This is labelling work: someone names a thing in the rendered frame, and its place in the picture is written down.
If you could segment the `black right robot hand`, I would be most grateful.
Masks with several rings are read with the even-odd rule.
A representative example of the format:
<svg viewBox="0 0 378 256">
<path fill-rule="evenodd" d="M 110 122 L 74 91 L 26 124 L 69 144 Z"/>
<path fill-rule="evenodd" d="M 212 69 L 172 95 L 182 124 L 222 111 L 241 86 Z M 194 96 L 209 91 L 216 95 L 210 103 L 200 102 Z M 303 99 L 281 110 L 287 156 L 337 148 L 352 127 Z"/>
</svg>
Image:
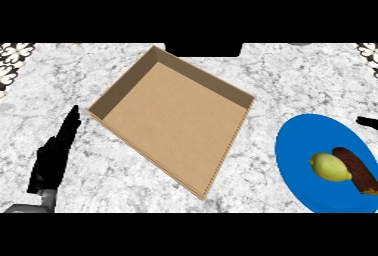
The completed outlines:
<svg viewBox="0 0 378 256">
<path fill-rule="evenodd" d="M 373 119 L 373 118 L 367 118 L 367 117 L 359 116 L 358 119 L 356 119 L 356 122 L 361 125 L 364 125 L 367 127 L 371 127 L 376 130 L 378 130 L 378 119 Z"/>
</svg>

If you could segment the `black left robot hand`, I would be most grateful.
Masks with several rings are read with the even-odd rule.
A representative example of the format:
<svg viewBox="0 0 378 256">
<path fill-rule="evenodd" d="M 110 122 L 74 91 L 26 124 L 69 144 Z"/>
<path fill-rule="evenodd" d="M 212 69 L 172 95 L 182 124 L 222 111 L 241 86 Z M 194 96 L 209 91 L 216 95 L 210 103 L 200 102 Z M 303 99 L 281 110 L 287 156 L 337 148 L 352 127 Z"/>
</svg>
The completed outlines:
<svg viewBox="0 0 378 256">
<path fill-rule="evenodd" d="M 67 168 L 69 154 L 82 125 L 79 106 L 74 106 L 63 123 L 60 132 L 38 150 L 27 192 L 38 194 L 42 190 L 57 190 Z"/>
</svg>

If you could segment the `blue plate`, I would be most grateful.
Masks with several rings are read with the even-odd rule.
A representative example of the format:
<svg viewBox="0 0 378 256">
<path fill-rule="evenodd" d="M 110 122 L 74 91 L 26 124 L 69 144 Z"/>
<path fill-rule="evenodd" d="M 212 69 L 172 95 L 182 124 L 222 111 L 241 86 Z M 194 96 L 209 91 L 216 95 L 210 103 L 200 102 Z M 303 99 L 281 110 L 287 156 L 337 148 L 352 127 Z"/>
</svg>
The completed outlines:
<svg viewBox="0 0 378 256">
<path fill-rule="evenodd" d="M 333 150 L 348 149 L 378 180 L 378 162 L 351 128 L 320 114 L 302 114 L 283 125 L 275 143 L 277 162 L 287 186 L 305 206 L 317 213 L 376 213 L 378 188 L 361 189 L 345 158 Z"/>
</svg>

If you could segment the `brown cardboard box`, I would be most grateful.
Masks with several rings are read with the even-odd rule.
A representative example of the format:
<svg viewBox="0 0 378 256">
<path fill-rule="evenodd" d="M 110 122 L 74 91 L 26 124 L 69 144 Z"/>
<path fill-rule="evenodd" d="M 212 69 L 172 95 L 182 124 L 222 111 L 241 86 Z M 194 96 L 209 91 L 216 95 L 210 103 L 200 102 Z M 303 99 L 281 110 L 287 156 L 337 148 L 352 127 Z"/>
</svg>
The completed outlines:
<svg viewBox="0 0 378 256">
<path fill-rule="evenodd" d="M 113 134 L 206 198 L 255 96 L 153 47 L 89 107 Z"/>
</svg>

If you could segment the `yellow lemon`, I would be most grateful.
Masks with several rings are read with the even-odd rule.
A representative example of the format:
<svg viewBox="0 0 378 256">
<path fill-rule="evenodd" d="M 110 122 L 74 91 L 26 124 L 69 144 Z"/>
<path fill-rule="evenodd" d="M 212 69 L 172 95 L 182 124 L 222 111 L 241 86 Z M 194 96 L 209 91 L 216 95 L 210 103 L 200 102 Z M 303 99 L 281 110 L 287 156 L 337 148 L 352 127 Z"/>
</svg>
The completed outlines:
<svg viewBox="0 0 378 256">
<path fill-rule="evenodd" d="M 327 181 L 342 182 L 352 179 L 345 162 L 328 153 L 317 153 L 311 158 L 311 166 L 317 175 Z"/>
</svg>

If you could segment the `black white floral tile panel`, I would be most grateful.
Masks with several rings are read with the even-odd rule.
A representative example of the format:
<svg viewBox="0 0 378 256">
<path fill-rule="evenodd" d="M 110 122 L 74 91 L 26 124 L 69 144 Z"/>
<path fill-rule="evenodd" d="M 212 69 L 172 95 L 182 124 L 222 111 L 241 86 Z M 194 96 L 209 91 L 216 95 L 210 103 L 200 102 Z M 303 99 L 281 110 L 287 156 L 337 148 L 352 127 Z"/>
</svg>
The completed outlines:
<svg viewBox="0 0 378 256">
<path fill-rule="evenodd" d="M 0 43 L 0 98 L 15 83 L 18 72 L 36 50 L 35 43 Z"/>
<path fill-rule="evenodd" d="M 378 43 L 359 43 L 356 47 L 361 56 L 367 59 L 367 65 L 378 77 Z"/>
</svg>

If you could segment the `black appliance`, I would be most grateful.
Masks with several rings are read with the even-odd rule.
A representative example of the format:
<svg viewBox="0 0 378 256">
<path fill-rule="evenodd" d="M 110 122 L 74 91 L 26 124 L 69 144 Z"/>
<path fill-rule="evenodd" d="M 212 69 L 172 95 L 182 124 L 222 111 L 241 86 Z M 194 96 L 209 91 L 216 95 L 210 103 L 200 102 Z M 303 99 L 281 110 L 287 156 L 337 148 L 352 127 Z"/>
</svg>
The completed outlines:
<svg viewBox="0 0 378 256">
<path fill-rule="evenodd" d="M 238 57 L 241 48 L 240 42 L 166 44 L 166 51 L 178 57 Z"/>
</svg>

